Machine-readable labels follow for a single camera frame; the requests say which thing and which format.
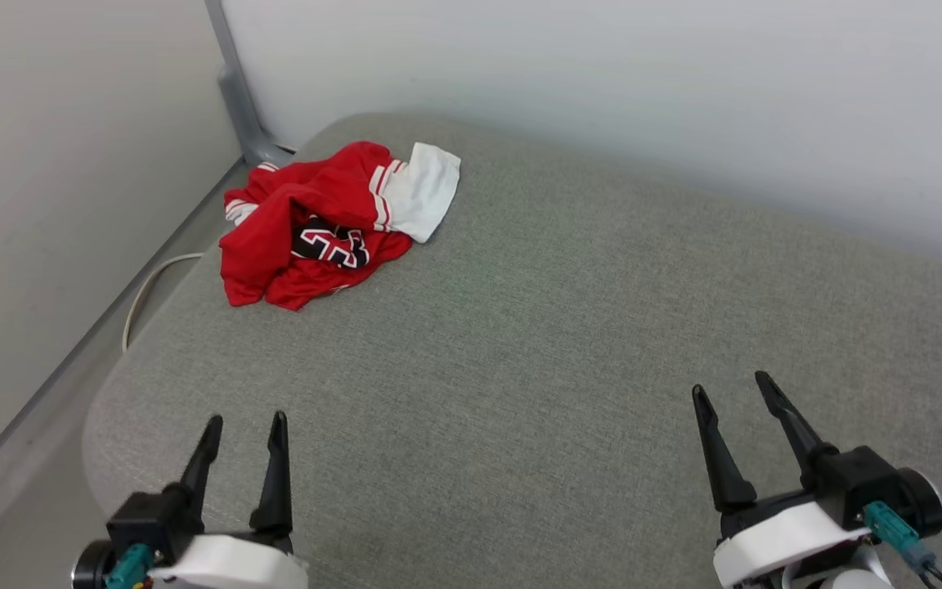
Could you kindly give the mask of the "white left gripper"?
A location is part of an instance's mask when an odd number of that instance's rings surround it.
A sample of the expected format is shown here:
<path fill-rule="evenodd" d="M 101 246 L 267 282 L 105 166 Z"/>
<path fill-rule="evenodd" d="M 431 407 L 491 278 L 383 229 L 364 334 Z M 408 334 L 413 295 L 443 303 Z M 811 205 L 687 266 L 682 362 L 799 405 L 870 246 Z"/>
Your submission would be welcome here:
<path fill-rule="evenodd" d="M 213 415 L 195 445 L 181 478 L 165 488 L 179 499 L 190 526 L 204 526 L 204 496 L 216 460 L 223 417 Z M 199 534 L 172 565 L 154 567 L 155 588 L 307 588 L 309 564 L 296 555 L 293 530 L 287 415 L 276 411 L 267 439 L 269 454 L 258 506 L 249 526 L 261 534 Z"/>

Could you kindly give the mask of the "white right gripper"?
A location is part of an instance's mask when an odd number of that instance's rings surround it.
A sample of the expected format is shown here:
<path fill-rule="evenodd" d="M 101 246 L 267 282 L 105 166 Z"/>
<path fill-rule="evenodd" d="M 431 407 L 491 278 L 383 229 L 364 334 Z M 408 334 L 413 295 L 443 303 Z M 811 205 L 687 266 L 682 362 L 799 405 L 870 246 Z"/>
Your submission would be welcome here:
<path fill-rule="evenodd" d="M 840 451 L 812 429 L 769 372 L 756 371 L 754 377 L 795 455 L 801 487 L 814 491 L 816 461 Z M 719 512 L 720 537 L 711 563 L 720 585 L 790 588 L 804 579 L 808 588 L 872 588 L 874 549 L 866 542 L 871 530 L 864 511 L 843 515 L 839 506 L 827 506 L 805 491 L 758 498 L 730 455 L 703 385 L 692 388 L 692 402 Z"/>

